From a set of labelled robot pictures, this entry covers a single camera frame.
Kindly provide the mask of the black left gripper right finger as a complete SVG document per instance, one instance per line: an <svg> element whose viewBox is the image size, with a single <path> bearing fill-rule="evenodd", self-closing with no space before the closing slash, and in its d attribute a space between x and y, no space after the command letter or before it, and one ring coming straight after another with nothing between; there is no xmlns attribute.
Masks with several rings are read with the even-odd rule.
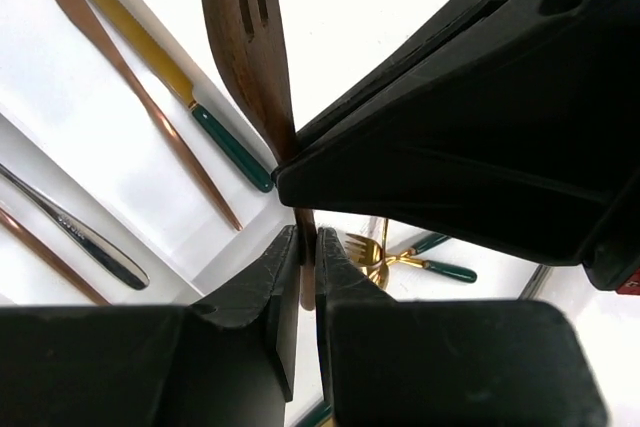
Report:
<svg viewBox="0 0 640 427"><path fill-rule="evenodd" d="M317 347L325 402L337 426L383 426L383 383L397 352L388 315L397 302L358 271L333 228L316 243Z"/></svg>

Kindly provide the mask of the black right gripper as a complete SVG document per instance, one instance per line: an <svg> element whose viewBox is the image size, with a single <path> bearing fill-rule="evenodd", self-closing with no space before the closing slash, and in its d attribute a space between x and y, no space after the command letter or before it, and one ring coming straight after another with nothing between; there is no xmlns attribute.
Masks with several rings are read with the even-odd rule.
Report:
<svg viewBox="0 0 640 427"><path fill-rule="evenodd" d="M287 206L639 288L639 0L450 0L300 139Z"/></svg>

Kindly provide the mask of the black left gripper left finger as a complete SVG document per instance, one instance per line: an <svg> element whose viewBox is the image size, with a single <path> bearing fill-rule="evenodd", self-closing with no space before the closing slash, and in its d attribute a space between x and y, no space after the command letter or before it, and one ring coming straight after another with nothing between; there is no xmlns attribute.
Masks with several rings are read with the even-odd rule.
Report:
<svg viewBox="0 0 640 427"><path fill-rule="evenodd" d="M185 332L187 426L280 426L292 397L298 232L284 227L248 267L196 303Z"/></svg>

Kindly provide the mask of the silver fork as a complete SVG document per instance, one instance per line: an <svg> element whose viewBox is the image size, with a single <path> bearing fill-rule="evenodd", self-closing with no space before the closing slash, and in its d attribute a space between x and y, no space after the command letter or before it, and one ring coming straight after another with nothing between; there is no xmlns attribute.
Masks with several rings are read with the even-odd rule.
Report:
<svg viewBox="0 0 640 427"><path fill-rule="evenodd" d="M1 165L1 175L29 198L73 242L112 276L137 291L144 290L150 285L148 274L102 234L43 192L30 186L5 165Z"/></svg>

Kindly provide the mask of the gold knife green handle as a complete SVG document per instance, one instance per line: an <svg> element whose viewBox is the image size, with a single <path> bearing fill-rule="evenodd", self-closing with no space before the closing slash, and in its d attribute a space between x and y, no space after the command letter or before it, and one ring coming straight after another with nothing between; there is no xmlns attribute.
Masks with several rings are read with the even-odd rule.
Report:
<svg viewBox="0 0 640 427"><path fill-rule="evenodd" d="M274 183L261 162L196 100L193 82L128 9L119 0L92 1L247 180L259 191L271 192Z"/></svg>

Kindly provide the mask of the rose gold knife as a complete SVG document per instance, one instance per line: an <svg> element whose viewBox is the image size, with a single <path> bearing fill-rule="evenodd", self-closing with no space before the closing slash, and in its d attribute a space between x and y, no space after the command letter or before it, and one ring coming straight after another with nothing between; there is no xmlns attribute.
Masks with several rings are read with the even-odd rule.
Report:
<svg viewBox="0 0 640 427"><path fill-rule="evenodd" d="M219 209L224 218L236 231L241 231L243 226L240 220L237 218L218 187L212 181L205 168L191 151L188 144L180 136L179 132L175 129L170 120L165 116L162 110L145 90L144 86L120 54L118 48L109 37L88 2L86 0L56 0L56 2L68 19L114 67L114 69L131 88L133 93L138 97L148 116L163 136L167 145L179 159L181 165L197 182L201 191L207 196L209 201Z"/></svg>

